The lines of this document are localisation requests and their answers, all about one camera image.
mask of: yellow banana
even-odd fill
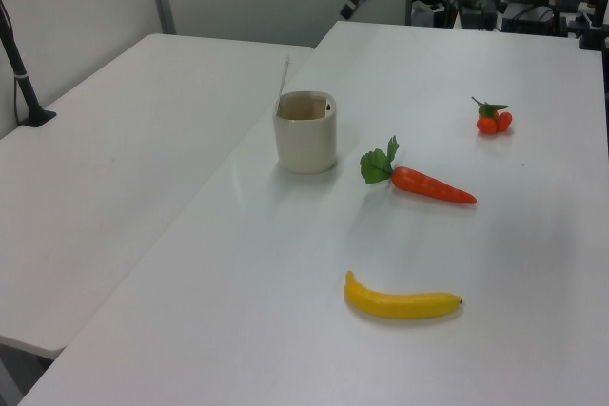
[[[344,296],[360,311],[390,319],[434,318],[450,314],[463,303],[461,297],[446,292],[418,295],[389,295],[374,292],[355,280],[347,271]]]

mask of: cup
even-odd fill
[[[336,102],[324,92],[283,94],[273,110],[280,165],[293,173],[322,173],[336,162]]]

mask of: black stand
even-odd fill
[[[46,111],[42,109],[36,98],[34,88],[31,86],[29,81],[26,67],[21,60],[21,55],[15,44],[12,29],[10,28],[9,18],[7,18],[4,11],[0,11],[0,39],[2,39],[2,45],[9,56],[10,66],[14,72],[17,83],[21,88],[23,97],[28,105],[29,117],[21,124],[30,127],[39,127],[46,121],[55,117],[55,113],[52,111]]]
[[[591,24],[585,18],[583,23],[576,21],[569,24],[571,30],[580,34],[580,49],[606,51],[605,38],[609,36],[609,29],[602,24],[606,10],[607,0],[597,0]]]

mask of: carrot leaves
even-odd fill
[[[391,162],[398,151],[398,141],[395,135],[389,140],[386,154],[380,149],[375,149],[362,156],[360,159],[360,171],[366,184],[380,183],[391,178],[393,168]]]

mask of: toy fruit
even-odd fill
[[[363,313],[389,319],[423,319],[443,316],[457,311],[461,297],[447,292],[417,295],[390,295],[370,290],[347,271],[344,297]]]
[[[495,135],[498,132],[505,132],[512,124],[511,113],[500,110],[508,108],[508,105],[489,105],[481,103],[474,97],[474,102],[478,104],[478,121],[476,127],[484,135]]]
[[[425,195],[433,199],[452,203],[476,203],[476,197],[451,185],[438,181],[420,171],[398,166],[395,170],[391,162],[396,157],[398,142],[393,136],[387,145],[387,153],[375,149],[362,156],[360,167],[366,184],[379,183],[391,178],[391,183],[401,190]]]

